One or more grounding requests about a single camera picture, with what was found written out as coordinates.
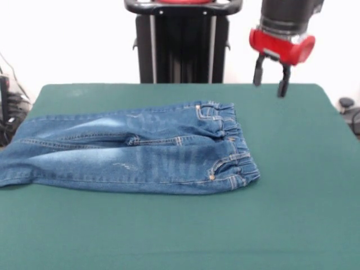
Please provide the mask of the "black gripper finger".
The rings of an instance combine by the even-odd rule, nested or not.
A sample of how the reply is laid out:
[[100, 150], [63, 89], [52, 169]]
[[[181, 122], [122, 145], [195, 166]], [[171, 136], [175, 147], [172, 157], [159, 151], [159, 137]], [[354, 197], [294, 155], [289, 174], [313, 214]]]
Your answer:
[[253, 76], [253, 85], [260, 86], [262, 83], [262, 77], [263, 77], [263, 62], [266, 59], [266, 54], [260, 53], [256, 63], [255, 63], [255, 70], [254, 70], [254, 76]]
[[282, 80], [279, 82], [277, 97], [285, 97], [287, 89], [289, 87], [289, 80], [291, 76], [291, 66], [290, 65], [282, 65], [283, 68], [283, 77]]

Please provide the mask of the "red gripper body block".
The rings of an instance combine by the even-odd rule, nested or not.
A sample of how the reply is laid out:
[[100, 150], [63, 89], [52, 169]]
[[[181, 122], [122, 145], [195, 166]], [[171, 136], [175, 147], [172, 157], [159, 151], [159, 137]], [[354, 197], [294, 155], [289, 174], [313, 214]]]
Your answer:
[[285, 65], [296, 66], [306, 62], [314, 49], [316, 39], [312, 35], [305, 35], [300, 37], [300, 41], [293, 43], [289, 39], [275, 37], [255, 28], [250, 31], [249, 43], [252, 49], [259, 52], [255, 66], [262, 66], [266, 57]]

